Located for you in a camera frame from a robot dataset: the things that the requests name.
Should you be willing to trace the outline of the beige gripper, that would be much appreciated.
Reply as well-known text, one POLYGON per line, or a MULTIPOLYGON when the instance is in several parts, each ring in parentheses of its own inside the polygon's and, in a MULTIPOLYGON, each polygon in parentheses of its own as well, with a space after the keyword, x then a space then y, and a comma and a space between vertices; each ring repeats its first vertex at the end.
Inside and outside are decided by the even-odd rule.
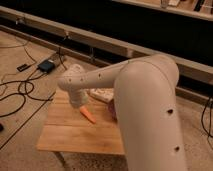
POLYGON ((70 91, 69 101, 74 108, 79 108, 87 103, 88 95, 85 90, 70 91))

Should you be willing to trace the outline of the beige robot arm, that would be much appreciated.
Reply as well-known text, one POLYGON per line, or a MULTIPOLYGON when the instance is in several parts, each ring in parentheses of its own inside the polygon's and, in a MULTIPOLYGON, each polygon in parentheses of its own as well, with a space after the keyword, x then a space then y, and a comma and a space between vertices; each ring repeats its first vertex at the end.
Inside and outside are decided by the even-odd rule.
POLYGON ((58 79, 72 106, 86 103, 84 91, 112 88, 129 171, 187 171, 176 107, 177 64, 168 56, 126 60, 86 72, 74 64, 58 79))

